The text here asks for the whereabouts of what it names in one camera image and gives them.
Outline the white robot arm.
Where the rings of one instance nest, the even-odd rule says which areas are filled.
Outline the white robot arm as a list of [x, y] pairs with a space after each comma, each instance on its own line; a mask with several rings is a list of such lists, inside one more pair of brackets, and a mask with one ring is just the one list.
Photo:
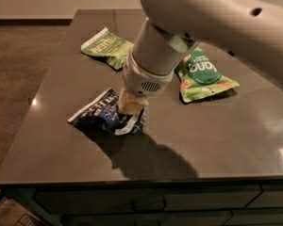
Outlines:
[[253, 67], [283, 89], [283, 8], [260, 0], [141, 0], [146, 19], [127, 55], [119, 110], [134, 115], [171, 82], [199, 42]]

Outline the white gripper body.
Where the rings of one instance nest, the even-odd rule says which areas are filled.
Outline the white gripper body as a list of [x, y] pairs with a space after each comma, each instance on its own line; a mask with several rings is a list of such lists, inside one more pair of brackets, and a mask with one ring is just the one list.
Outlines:
[[171, 82], [173, 74], [158, 75], [146, 71], [136, 62], [133, 50], [127, 55], [123, 68], [125, 89], [143, 96], [159, 96]]

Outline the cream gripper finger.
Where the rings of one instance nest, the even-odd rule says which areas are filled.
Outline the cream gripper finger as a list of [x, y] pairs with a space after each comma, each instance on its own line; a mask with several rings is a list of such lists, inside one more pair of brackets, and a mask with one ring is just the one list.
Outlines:
[[125, 81], [121, 83], [118, 99], [119, 112], [125, 115], [138, 115], [149, 103], [145, 96], [133, 94], [126, 90]]

